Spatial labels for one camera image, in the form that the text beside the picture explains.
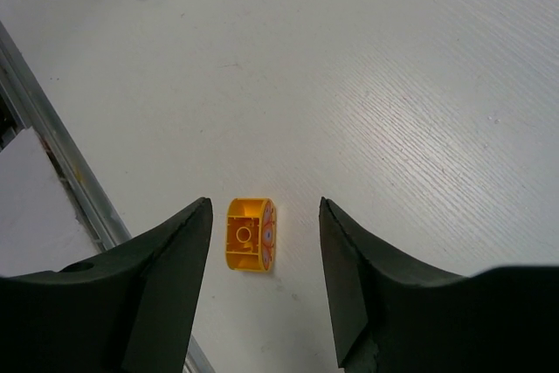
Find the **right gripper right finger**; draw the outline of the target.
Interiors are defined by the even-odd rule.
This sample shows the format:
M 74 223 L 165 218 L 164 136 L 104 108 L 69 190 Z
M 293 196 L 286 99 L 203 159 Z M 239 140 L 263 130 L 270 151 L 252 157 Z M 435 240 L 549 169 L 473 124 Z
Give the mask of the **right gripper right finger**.
M 375 236 L 327 198 L 319 228 L 344 371 L 557 371 L 556 266 L 449 273 Z

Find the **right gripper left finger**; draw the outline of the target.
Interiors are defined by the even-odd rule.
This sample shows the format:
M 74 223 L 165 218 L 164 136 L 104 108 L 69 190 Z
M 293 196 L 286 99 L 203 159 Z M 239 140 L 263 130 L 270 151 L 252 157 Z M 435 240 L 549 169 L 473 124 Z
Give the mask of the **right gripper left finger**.
M 179 372 L 204 276 L 202 197 L 106 252 L 1 281 L 4 372 Z

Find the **orange curved lego brick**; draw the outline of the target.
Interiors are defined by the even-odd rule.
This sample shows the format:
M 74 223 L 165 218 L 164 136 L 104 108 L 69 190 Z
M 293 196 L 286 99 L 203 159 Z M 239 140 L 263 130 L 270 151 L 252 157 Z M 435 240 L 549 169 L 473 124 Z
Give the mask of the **orange curved lego brick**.
M 226 216 L 224 255 L 233 271 L 270 273 L 276 251 L 277 211 L 270 198 L 235 198 Z

